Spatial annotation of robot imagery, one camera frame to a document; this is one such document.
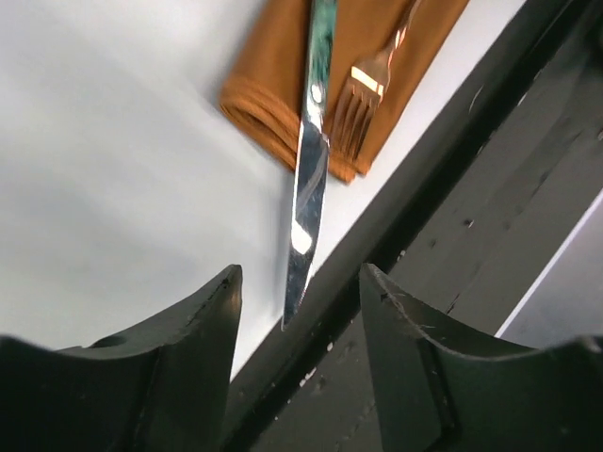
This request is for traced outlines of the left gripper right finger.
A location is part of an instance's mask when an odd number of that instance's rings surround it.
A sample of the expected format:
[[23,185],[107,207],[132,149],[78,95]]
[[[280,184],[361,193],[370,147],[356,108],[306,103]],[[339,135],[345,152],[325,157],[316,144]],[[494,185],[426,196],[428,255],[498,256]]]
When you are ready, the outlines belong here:
[[420,301],[373,265],[359,273],[386,451],[598,451],[602,341],[535,349]]

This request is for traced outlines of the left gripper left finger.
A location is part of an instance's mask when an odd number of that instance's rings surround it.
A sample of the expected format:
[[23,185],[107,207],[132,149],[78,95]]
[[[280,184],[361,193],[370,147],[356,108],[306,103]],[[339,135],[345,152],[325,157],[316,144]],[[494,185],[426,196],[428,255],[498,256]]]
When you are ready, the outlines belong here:
[[90,347],[1,340],[5,451],[216,451],[242,269]]

